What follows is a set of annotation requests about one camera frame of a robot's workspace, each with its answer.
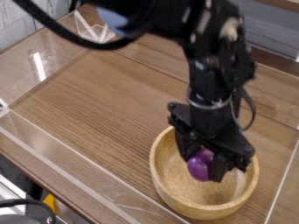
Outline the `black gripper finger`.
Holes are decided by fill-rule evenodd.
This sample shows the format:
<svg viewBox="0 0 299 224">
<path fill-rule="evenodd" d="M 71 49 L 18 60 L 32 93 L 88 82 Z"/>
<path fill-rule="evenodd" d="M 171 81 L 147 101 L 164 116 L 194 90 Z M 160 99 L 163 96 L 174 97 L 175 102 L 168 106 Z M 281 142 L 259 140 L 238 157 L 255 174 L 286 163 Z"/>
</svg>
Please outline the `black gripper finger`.
<svg viewBox="0 0 299 224">
<path fill-rule="evenodd" d="M 210 162 L 210 181 L 220 182 L 235 165 L 222 154 L 216 154 Z"/>
<path fill-rule="evenodd" d="M 202 142 L 198 132 L 179 132 L 175 131 L 175 142 L 178 145 L 182 159 L 188 161 L 192 155 L 200 150 Z"/>
</svg>

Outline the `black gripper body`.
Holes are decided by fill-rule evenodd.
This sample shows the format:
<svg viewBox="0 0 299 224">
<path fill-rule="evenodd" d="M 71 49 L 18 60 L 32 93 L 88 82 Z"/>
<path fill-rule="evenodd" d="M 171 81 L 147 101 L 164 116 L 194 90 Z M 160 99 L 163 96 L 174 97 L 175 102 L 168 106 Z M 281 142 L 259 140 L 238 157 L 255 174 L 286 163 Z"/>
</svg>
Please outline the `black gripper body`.
<svg viewBox="0 0 299 224">
<path fill-rule="evenodd" d="M 175 131 L 198 132 L 200 135 L 202 148 L 207 148 L 216 154 L 222 154 L 232 161 L 235 168 L 245 171 L 255 155 L 242 128 L 238 125 L 241 99 L 231 100 L 228 104 L 218 109 L 204 110 L 192 105 L 178 102 L 168 103 L 168 123 Z"/>
</svg>

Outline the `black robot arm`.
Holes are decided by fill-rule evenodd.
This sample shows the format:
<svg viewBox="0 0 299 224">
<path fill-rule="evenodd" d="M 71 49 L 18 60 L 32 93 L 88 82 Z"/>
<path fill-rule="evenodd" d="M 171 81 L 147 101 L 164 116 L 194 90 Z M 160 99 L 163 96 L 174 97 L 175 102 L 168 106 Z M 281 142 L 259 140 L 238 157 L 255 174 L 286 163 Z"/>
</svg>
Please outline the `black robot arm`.
<svg viewBox="0 0 299 224">
<path fill-rule="evenodd" d="M 187 102 L 168 104 L 175 141 L 191 175 L 220 182 L 245 171 L 255 155 L 239 124 L 241 103 L 257 105 L 245 89 L 255 78 L 243 17 L 230 0 L 83 0 L 116 35 L 151 33 L 182 47 L 188 61 Z"/>
</svg>

